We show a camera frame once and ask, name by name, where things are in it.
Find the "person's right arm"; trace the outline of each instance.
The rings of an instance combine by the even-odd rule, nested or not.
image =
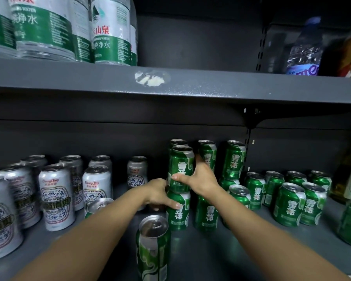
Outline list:
[[[249,210],[221,188],[209,166],[197,155],[192,176],[174,174],[216,207],[234,236],[267,280],[351,281],[309,247]]]

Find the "upper shelf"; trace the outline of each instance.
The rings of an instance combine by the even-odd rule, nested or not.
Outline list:
[[[232,100],[351,103],[351,79],[340,77],[297,77],[19,59],[0,59],[0,87],[10,90],[34,89],[36,92],[48,89]]]

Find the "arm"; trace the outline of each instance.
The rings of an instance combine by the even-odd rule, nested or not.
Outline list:
[[[154,203],[175,209],[180,207],[179,203],[167,197],[165,183],[164,179],[154,179],[127,191],[109,206],[62,235],[13,280],[97,280],[141,205]]]
[[[344,281],[351,279],[313,250],[249,210],[221,188],[209,166],[197,156],[192,176],[174,174],[213,204],[234,236],[273,281]]]

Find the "gray metal shelf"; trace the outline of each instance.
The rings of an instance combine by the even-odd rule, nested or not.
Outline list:
[[[115,198],[122,195],[126,189],[126,184],[116,187]],[[257,213],[351,275],[351,246],[335,235],[343,209],[343,205],[329,199],[318,226],[300,225],[297,228],[287,228],[276,223],[266,207]],[[139,222],[147,215],[148,213],[137,213],[130,222],[119,245],[113,251],[101,280],[136,280],[135,233]],[[83,211],[79,211],[72,226],[82,220]],[[46,231],[43,220],[26,230],[24,243],[13,253],[0,259],[0,281],[13,277],[68,230],[69,228],[57,232]],[[173,232],[169,271],[169,280],[236,280],[237,276],[240,276],[241,280],[264,280],[258,267],[250,261],[238,241],[221,222],[211,234],[200,233],[192,223],[186,231]]]
[[[159,86],[136,81],[158,76]],[[0,59],[0,92],[43,89],[230,100],[351,103],[351,79]]]

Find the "bottle with purple label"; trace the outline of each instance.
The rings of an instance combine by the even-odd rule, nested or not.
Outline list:
[[[305,22],[302,33],[291,48],[286,75],[317,76],[323,52],[322,33],[318,30],[320,17]]]

